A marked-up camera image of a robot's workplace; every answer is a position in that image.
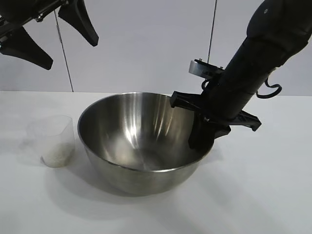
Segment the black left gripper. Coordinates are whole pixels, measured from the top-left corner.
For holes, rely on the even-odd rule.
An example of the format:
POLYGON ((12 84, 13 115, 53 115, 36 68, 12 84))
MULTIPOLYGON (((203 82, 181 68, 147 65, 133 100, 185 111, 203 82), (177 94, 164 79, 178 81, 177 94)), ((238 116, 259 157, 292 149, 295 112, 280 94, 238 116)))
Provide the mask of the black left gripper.
POLYGON ((24 29, 59 8, 58 16, 75 28, 92 46, 99 36, 89 18, 84 0, 2 0, 0 2, 0 53, 26 60, 50 70, 53 59, 24 29))

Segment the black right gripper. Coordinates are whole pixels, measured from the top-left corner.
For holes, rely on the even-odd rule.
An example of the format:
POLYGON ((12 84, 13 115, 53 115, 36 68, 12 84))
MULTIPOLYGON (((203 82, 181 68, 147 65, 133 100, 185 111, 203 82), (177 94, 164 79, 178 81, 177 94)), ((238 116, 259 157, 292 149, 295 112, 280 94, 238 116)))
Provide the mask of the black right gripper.
POLYGON ((188 139, 191 149, 211 149, 214 139, 231 132, 230 125, 241 125, 256 131, 261 122, 258 117, 243 110, 254 96, 244 89, 224 89, 209 83, 201 94, 174 91, 170 97, 172 108, 179 107, 194 112, 192 130, 188 139))

